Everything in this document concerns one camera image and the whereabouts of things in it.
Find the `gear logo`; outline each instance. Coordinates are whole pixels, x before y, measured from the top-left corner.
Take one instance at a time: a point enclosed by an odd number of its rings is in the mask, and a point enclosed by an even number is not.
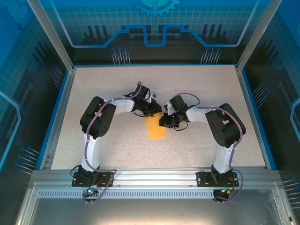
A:
[[[170,9],[175,9],[175,5],[179,4],[179,0],[133,0],[136,10],[147,16],[153,15],[163,16],[164,13],[169,13]]]
[[[21,23],[27,16],[27,2],[26,0],[1,0],[0,6],[6,6],[11,16]]]

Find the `work surface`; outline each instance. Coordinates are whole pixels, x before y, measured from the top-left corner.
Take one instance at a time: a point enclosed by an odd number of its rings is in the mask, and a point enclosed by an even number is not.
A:
[[[137,82],[156,93],[163,106],[175,94],[190,92],[201,106],[229,103],[246,127],[233,166],[263,166],[263,156],[234,66],[147,66],[78,68],[75,74],[52,169],[71,169],[81,163],[84,138],[80,118],[95,96],[121,97]],[[196,99],[182,96],[188,105]],[[166,138],[148,140],[145,118],[131,113],[114,116],[103,138],[100,166],[113,168],[209,167],[217,144],[208,124],[189,123],[181,132],[166,128]]]

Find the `blue printed backdrop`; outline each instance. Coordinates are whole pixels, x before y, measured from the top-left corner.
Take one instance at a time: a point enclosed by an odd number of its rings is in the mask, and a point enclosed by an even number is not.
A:
[[[0,192],[14,193],[1,195],[0,221],[10,225],[35,164],[23,147],[38,155],[66,68],[26,0],[0,0],[0,30]]]
[[[134,63],[235,63],[269,3],[268,0],[41,2],[75,64],[113,64],[119,60],[128,63],[121,56],[124,48]]]
[[[279,170],[300,172],[300,1],[283,0],[245,71]]]

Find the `robotic arm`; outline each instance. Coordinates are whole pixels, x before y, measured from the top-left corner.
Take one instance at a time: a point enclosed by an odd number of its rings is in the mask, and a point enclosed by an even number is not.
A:
[[[73,186],[91,186],[99,180],[99,173],[95,172],[92,168],[99,168],[99,154],[101,149],[101,140],[107,133],[113,116],[119,113],[132,112],[135,110],[142,111],[144,117],[153,116],[156,113],[161,113],[161,106],[156,103],[154,93],[151,93],[147,87],[138,85],[134,92],[124,95],[123,98],[108,103],[102,110],[101,115],[96,118],[89,129],[90,140],[87,145],[86,157],[78,168],[78,173],[74,176],[77,177],[73,181]],[[96,113],[107,101],[94,97],[80,119],[80,125],[84,132],[85,142],[88,141],[87,129]]]
[[[148,88],[138,86],[134,92],[125,95],[123,98],[118,98],[118,100],[112,101],[111,103],[108,103],[100,97],[93,98],[80,120],[86,142],[88,141],[88,126],[99,109],[102,108],[104,104],[106,105],[103,107],[102,114],[96,117],[96,120],[89,129],[90,140],[85,150],[86,156],[78,168],[77,178],[75,179],[77,181],[73,179],[72,186],[91,186],[98,184],[99,180],[104,180],[104,182],[101,183],[103,187],[110,183],[108,179],[105,178],[105,176],[108,178],[112,176],[109,172],[99,173],[94,171],[93,168],[99,168],[101,140],[107,133],[114,114],[140,110],[145,117],[148,117],[156,113],[161,113],[161,106],[156,103],[155,97],[155,94],[151,94]],[[166,112],[159,121],[160,126],[175,129],[178,128],[179,124],[183,121],[186,123],[208,123],[210,126],[217,142],[217,157],[211,166],[210,173],[200,172],[200,175],[197,174],[197,184],[199,187],[228,187],[229,179],[237,179],[236,173],[231,170],[233,147],[238,143],[240,133],[245,134],[246,129],[229,104],[223,104],[219,107],[188,106],[182,97],[177,95],[165,105],[165,110]]]
[[[245,134],[246,128],[229,104],[218,107],[188,106],[182,97],[175,96],[165,105],[166,113],[160,119],[160,126],[178,128],[181,122],[208,123],[212,134],[217,142],[217,157],[211,166],[211,178],[216,185],[227,182],[228,176],[232,175],[231,160],[234,144],[240,138],[240,131],[235,121],[226,115],[221,109],[231,114],[242,128]]]

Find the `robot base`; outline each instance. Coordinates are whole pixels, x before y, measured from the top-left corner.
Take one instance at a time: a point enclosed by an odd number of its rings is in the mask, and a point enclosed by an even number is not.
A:
[[[97,184],[98,187],[105,187],[112,177],[112,172],[90,172],[86,171],[80,165],[78,172],[75,172],[72,180],[72,187],[90,187]]]
[[[196,173],[197,186],[199,188],[203,187],[232,187],[233,183],[230,181],[233,178],[234,186],[239,186],[238,177],[235,172],[229,170],[226,173],[218,174],[216,176],[216,171],[213,167],[211,172],[200,171]]]

